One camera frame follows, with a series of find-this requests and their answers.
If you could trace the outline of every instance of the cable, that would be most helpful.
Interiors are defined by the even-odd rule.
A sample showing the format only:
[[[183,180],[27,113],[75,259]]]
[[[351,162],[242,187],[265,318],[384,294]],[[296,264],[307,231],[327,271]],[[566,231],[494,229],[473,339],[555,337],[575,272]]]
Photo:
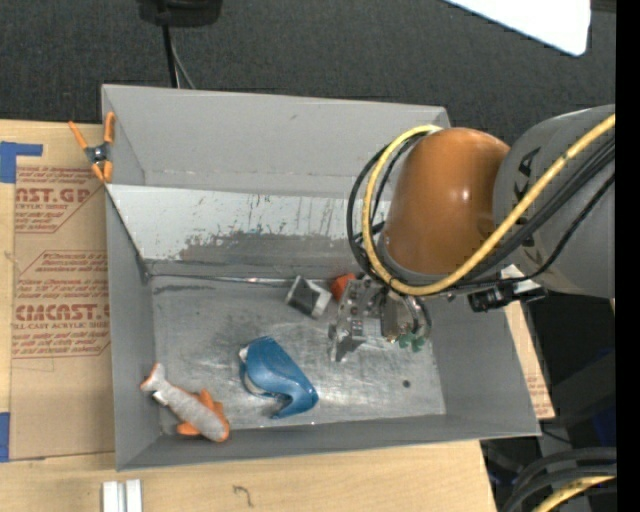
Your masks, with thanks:
[[[529,484],[515,491],[507,500],[501,512],[517,512],[525,500],[533,496],[538,491],[557,484],[565,484],[582,478],[609,477],[615,478],[618,475],[616,464],[609,466],[586,466],[574,469],[562,469],[548,475],[537,478]]]
[[[574,480],[573,482],[569,482],[567,485],[561,487],[546,500],[540,503],[540,505],[534,508],[532,512],[550,512],[561,503],[564,503],[577,494],[582,493],[589,487],[593,487],[594,485],[598,485],[603,482],[608,482],[609,480],[613,480],[614,478],[615,477],[613,476],[592,476],[579,478],[577,480]]]
[[[169,76],[171,79],[171,87],[174,89],[180,88],[180,77],[178,76],[178,69],[173,58],[173,51],[171,45],[171,32],[169,32],[169,25],[162,25],[162,39],[164,41],[164,51],[167,54],[167,65],[169,66]]]
[[[575,195],[591,178],[600,172],[611,156],[615,155],[615,136],[607,140],[584,163],[583,171],[574,174],[566,183],[547,201],[531,219],[520,228],[513,236],[487,256],[475,269],[470,271],[462,280],[472,279],[494,267],[529,238],[536,230],[544,225],[562,205]]]
[[[542,193],[542,191],[551,182],[551,180],[560,171],[562,171],[569,160],[575,158],[576,155],[582,152],[594,140],[596,140],[598,137],[600,137],[602,134],[604,134],[614,126],[615,114],[612,114],[607,119],[592,128],[583,137],[578,139],[578,141],[575,142],[567,150],[566,153],[561,155],[545,171],[541,178],[531,187],[527,194],[525,194],[522,200],[515,206],[515,208],[502,222],[502,224],[500,224],[500,226],[489,236],[489,238],[487,238],[482,246],[462,266],[460,266],[457,270],[441,279],[440,281],[426,286],[411,286],[405,283],[398,282],[398,280],[389,273],[389,271],[380,261],[380,258],[378,257],[374,247],[373,237],[371,235],[371,223],[369,219],[371,210],[371,198],[373,196],[373,190],[375,188],[377,177],[380,174],[385,162],[388,160],[391,153],[393,153],[393,151],[395,151],[407,139],[413,137],[418,133],[432,133],[439,130],[439,128],[434,126],[418,126],[401,134],[387,146],[380,158],[377,160],[375,166],[373,167],[373,170],[371,171],[371,176],[369,177],[369,181],[367,182],[367,186],[365,189],[364,203],[362,208],[362,233],[364,251],[369,259],[373,271],[390,288],[404,295],[432,295],[444,290],[445,288],[450,287],[466,274],[468,274],[480,261],[482,261],[487,256],[487,254],[489,254],[489,252],[491,252],[491,250],[498,244],[498,242],[507,233],[507,231],[511,229],[511,227],[518,221],[522,214]]]
[[[612,174],[600,186],[600,188],[596,191],[596,193],[591,197],[589,202],[586,204],[586,206],[580,211],[578,216],[573,220],[573,222],[571,223],[571,226],[569,226],[569,229],[567,229],[564,235],[562,235],[562,238],[560,238],[560,241],[556,245],[551,255],[532,274],[522,276],[522,277],[513,277],[513,278],[507,278],[507,279],[494,278],[494,279],[484,280],[484,281],[481,280],[481,281],[463,282],[462,284],[451,286],[450,288],[447,289],[447,291],[453,291],[453,290],[461,291],[465,289],[475,289],[479,287],[493,287],[493,286],[498,286],[500,284],[520,283],[522,281],[529,281],[529,280],[535,279],[540,274],[544,273],[558,259],[563,249],[565,248],[565,246],[567,245],[567,243],[569,242],[573,234],[576,232],[580,224],[587,218],[587,215],[591,212],[591,210],[593,210],[593,208],[595,208],[598,201],[602,199],[602,196],[606,193],[609,187],[611,187],[611,185],[613,185],[614,183],[615,183],[615,173]]]
[[[396,165],[396,162],[400,159],[400,157],[404,153],[407,152],[407,150],[409,150],[414,145],[416,141],[418,141],[422,137],[424,137],[424,135],[419,133],[407,139],[406,141],[404,141],[403,145],[400,147],[400,149],[398,149],[398,152],[395,154],[395,156],[389,163],[389,166],[387,167],[387,170],[384,173],[384,176],[382,176],[382,179],[380,180],[380,185],[378,185],[378,194],[376,195],[376,202],[374,203],[374,206],[373,206],[373,213],[371,214],[371,222],[373,222],[376,218],[376,213],[378,213],[378,206],[380,205],[380,200],[382,199],[382,192],[384,190],[385,185],[387,184],[387,181],[389,180],[389,176],[391,176],[391,171],[393,170],[393,167]]]
[[[356,181],[353,183],[353,187],[351,188],[351,193],[349,194],[349,201],[347,202],[347,240],[349,241],[349,247],[351,248],[351,252],[353,253],[354,258],[360,265],[360,268],[372,279],[379,281],[379,279],[373,275],[371,270],[369,269],[369,261],[364,254],[364,250],[358,245],[356,242],[356,238],[353,235],[353,208],[356,203],[356,197],[358,196],[358,191],[360,190],[360,185],[369,174],[369,171],[373,168],[376,160],[380,158],[384,150],[387,146],[380,149],[372,158],[367,162],[367,165],[364,166],[360,174],[356,178]]]
[[[547,466],[550,466],[551,464],[557,464],[558,462],[567,461],[576,462],[579,460],[612,461],[616,460],[617,458],[618,452],[616,448],[612,447],[577,448],[575,450],[567,450],[564,452],[554,453],[529,464],[518,475],[514,490],[519,490],[533,477],[535,477],[541,471],[545,470]]]
[[[178,69],[182,73],[182,76],[184,76],[184,79],[187,81],[187,84],[189,85],[189,87],[191,89],[197,89],[197,87],[193,83],[193,80],[191,80],[191,77],[187,73],[187,70],[182,65],[182,61],[180,60],[180,57],[178,57],[178,52],[176,51],[176,47],[173,43],[171,44],[171,53],[173,53],[173,58],[175,59],[176,64],[178,65]]]

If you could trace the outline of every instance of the orange clamp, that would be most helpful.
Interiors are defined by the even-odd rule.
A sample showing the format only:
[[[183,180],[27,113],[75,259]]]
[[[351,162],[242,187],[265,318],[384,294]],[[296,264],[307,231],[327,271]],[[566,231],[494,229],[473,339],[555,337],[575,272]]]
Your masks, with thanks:
[[[84,136],[73,121],[69,121],[69,128],[76,139],[76,142],[87,155],[91,162],[91,170],[102,183],[111,183],[113,175],[113,164],[104,156],[96,155],[98,149],[101,149],[104,155],[107,145],[113,144],[116,116],[113,112],[108,112],[104,120],[104,142],[100,146],[89,147]]]

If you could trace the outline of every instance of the green component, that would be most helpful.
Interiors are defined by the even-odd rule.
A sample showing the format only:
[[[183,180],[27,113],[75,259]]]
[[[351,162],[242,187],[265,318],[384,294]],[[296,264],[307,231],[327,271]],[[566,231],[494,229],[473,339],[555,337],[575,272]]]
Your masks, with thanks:
[[[401,334],[398,336],[398,344],[400,348],[407,348],[409,345],[413,344],[415,336],[412,333]]]
[[[412,340],[411,342],[411,348],[413,349],[414,352],[420,352],[420,350],[422,349],[422,347],[424,347],[424,344],[427,342],[427,340],[424,338],[424,336],[420,336],[418,338],[415,338]]]

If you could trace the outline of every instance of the yellow cable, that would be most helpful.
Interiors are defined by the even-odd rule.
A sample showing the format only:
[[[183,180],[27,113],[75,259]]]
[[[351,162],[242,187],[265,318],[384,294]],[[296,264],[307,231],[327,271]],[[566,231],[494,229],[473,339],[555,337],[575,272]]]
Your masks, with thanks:
[[[453,285],[465,275],[467,275],[473,268],[478,265],[500,242],[502,237],[511,229],[511,227],[517,222],[522,214],[531,206],[536,198],[542,193],[544,188],[551,182],[551,180],[566,166],[567,162],[572,158],[575,158],[581,151],[588,147],[594,140],[600,137],[603,133],[607,132],[615,126],[616,115],[612,114],[607,119],[599,123],[584,136],[582,136],[575,144],[573,144],[566,153],[560,156],[540,179],[531,187],[529,192],[521,199],[521,201],[515,206],[507,218],[498,226],[498,228],[485,240],[482,246],[460,267],[458,267],[453,273],[444,277],[436,283],[425,286],[412,286],[400,282],[393,282],[393,276],[382,265],[382,262],[376,254],[373,238],[370,234],[370,222],[369,215],[371,210],[371,200],[373,197],[373,191],[376,185],[378,175],[382,171],[389,156],[407,139],[417,135],[419,133],[431,133],[438,131],[440,128],[427,125],[418,126],[411,130],[406,131],[399,137],[397,137],[387,149],[380,155],[379,160],[376,162],[371,176],[367,182],[367,188],[365,189],[364,203],[362,206],[362,236],[364,241],[364,250],[369,258],[371,267],[376,274],[387,284],[390,288],[398,293],[405,295],[432,295],[438,293],[445,288]]]
[[[544,500],[540,505],[538,505],[532,512],[550,512],[555,507],[564,503],[570,498],[573,498],[577,494],[587,490],[589,487],[593,487],[594,485],[601,484],[602,482],[606,482],[608,480],[613,480],[614,476],[590,476],[584,478],[578,478],[573,482],[569,482],[568,484],[562,486],[556,492],[554,492],[551,496],[549,496],[546,500]]]

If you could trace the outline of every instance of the robotic arm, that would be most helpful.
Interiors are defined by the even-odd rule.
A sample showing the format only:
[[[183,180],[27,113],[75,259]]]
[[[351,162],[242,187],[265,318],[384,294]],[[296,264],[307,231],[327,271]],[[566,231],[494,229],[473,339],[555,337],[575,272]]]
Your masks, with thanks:
[[[391,182],[388,214],[376,224]],[[419,350],[430,297],[463,294],[475,311],[546,289],[614,297],[614,209],[614,105],[546,120],[512,148],[467,128],[405,132],[351,192],[349,239],[365,277],[342,296],[330,333],[336,359],[372,337]]]

